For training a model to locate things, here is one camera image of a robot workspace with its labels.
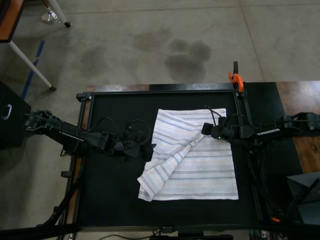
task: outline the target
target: drawer handle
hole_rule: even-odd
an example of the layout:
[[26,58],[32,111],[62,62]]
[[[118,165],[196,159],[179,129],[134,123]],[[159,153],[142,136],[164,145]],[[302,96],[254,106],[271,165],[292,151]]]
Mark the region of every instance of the drawer handle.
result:
[[[3,114],[5,113],[6,108],[9,108],[8,113],[7,113],[6,116],[3,116]],[[2,114],[1,114],[1,119],[7,120],[10,117],[11,110],[12,110],[12,105],[11,104],[8,104],[8,105],[4,106],[4,108],[2,110]]]

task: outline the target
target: orange clamp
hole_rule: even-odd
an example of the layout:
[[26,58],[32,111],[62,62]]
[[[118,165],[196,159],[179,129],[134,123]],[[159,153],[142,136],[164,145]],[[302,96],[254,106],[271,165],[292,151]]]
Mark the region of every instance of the orange clamp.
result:
[[242,77],[238,74],[238,62],[233,62],[233,75],[231,72],[228,73],[230,82],[233,84],[238,84],[238,91],[242,93],[244,90],[244,82],[242,81]]

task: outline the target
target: white mat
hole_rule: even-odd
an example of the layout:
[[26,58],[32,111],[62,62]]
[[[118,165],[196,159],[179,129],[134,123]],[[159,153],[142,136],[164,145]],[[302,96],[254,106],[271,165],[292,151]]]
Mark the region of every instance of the white mat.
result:
[[[215,109],[226,116],[226,109]],[[238,199],[230,143],[204,136],[209,110],[158,110],[152,159],[138,178],[138,198],[152,200]]]

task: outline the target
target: concrete floor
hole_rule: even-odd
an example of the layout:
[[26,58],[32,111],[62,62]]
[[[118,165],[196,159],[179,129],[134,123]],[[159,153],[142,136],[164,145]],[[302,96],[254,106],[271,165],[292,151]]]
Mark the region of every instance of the concrete floor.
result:
[[[26,4],[13,41],[32,60],[45,40],[26,101],[77,123],[88,85],[228,82],[233,61],[247,82],[319,80],[320,0],[59,0],[71,21],[40,21]],[[0,45],[0,79],[21,95],[29,68]],[[44,222],[65,194],[70,158],[46,136],[0,152],[0,229]],[[102,236],[79,234],[78,239]],[[135,237],[136,233],[127,236]],[[247,232],[235,233],[236,240]]]

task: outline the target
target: black cabinet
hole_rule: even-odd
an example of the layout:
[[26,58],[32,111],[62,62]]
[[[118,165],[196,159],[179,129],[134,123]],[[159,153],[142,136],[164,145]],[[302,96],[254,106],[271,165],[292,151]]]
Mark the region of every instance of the black cabinet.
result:
[[26,131],[26,118],[31,107],[0,81],[0,147],[19,147]]

